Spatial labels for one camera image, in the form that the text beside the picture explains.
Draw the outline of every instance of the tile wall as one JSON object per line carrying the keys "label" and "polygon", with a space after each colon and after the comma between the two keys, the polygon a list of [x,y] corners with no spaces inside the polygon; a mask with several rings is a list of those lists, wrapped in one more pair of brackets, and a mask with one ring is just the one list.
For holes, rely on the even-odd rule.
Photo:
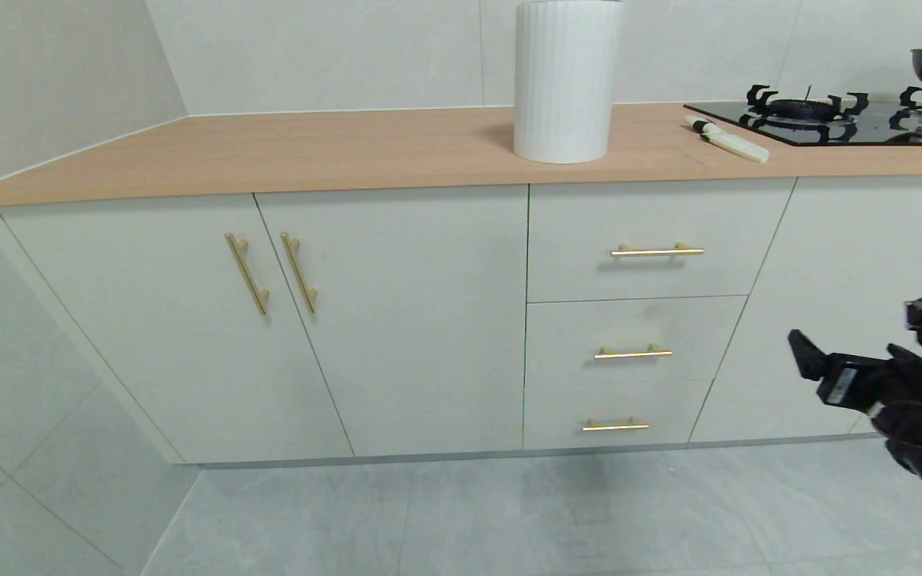
{"label": "tile wall", "polygon": [[[0,0],[0,176],[184,114],[143,2]],[[0,248],[0,574],[139,574],[170,466]]]}
{"label": "tile wall", "polygon": [[[522,0],[147,0],[191,114],[501,106]],[[922,0],[625,0],[617,102],[917,83]]]}

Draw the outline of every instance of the white knife handle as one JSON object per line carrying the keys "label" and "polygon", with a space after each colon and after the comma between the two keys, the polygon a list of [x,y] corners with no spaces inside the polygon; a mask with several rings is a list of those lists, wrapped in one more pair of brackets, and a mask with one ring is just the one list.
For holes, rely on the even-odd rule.
{"label": "white knife handle", "polygon": [[746,139],[739,138],[734,134],[728,134],[723,130],[716,132],[716,134],[703,134],[703,138],[706,138],[714,146],[722,147],[722,149],[728,150],[732,154],[738,154],[738,156],[746,160],[752,160],[760,164],[764,164],[771,157],[771,151],[765,149],[765,147],[754,145],[753,142],[746,141]]}

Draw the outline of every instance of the gray tiled floor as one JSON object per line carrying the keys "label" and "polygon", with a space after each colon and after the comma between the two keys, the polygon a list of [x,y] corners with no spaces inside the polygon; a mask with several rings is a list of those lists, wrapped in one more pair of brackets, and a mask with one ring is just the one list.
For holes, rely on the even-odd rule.
{"label": "gray tiled floor", "polygon": [[922,575],[876,440],[206,470],[144,575]]}

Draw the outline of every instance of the label sticker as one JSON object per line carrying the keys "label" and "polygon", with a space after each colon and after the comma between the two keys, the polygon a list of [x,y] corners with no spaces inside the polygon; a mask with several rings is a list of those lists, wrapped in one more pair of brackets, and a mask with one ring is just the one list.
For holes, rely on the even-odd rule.
{"label": "label sticker", "polygon": [[842,375],[838,376],[838,382],[835,382],[835,387],[828,394],[829,404],[841,404],[842,398],[845,398],[849,387],[852,386],[852,380],[856,379],[856,372],[859,372],[856,368],[842,370]]}

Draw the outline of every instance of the drawer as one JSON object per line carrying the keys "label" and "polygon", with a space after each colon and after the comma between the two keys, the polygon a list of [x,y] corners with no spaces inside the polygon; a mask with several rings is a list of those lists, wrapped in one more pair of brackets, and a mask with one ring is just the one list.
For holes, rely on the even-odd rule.
{"label": "drawer", "polygon": [[[710,380],[526,390],[524,449],[688,442]],[[584,431],[597,426],[648,424],[645,430]]]}
{"label": "drawer", "polygon": [[[794,181],[533,185],[528,300],[748,294]],[[611,256],[676,243],[704,252]]]}
{"label": "drawer", "polygon": [[[528,305],[526,387],[710,380],[745,296]],[[670,350],[670,356],[596,358]]]}

